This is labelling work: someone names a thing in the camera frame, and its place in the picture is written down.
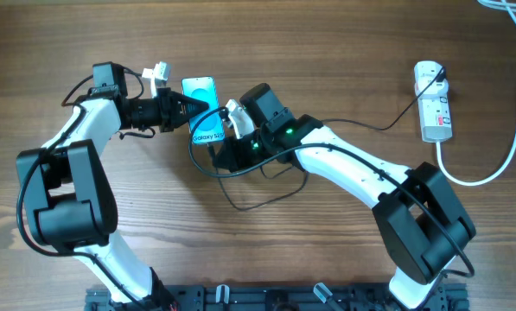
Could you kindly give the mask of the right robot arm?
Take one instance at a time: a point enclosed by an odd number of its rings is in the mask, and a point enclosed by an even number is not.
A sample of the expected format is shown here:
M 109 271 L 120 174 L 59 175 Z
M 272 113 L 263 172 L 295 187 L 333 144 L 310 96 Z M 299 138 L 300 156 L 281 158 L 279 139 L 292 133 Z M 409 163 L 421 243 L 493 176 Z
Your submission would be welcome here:
M 408 309 L 422 307 L 450 263 L 464 257 L 475 225 L 443 172 L 424 162 L 408 168 L 339 138 L 324 122 L 294 117 L 266 83 L 220 110 L 233 129 L 213 165 L 242 174 L 270 161 L 291 163 L 343 188 L 371 209 L 397 269 L 388 289 Z

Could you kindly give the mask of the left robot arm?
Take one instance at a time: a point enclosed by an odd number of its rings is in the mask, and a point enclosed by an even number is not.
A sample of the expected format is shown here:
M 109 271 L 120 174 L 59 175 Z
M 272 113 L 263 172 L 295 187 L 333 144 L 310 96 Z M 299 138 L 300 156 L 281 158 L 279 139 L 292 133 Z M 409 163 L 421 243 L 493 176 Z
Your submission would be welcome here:
M 93 65 L 94 86 L 71 103 L 73 114 L 62 129 L 17 156 L 16 223 L 32 250 L 87 266 L 114 306 L 173 310 L 175 297 L 117 231 L 118 207 L 100 157 L 117 133 L 170 132 L 209 105 L 168 87 L 151 98 L 131 98 L 125 81 L 130 71 L 114 62 Z

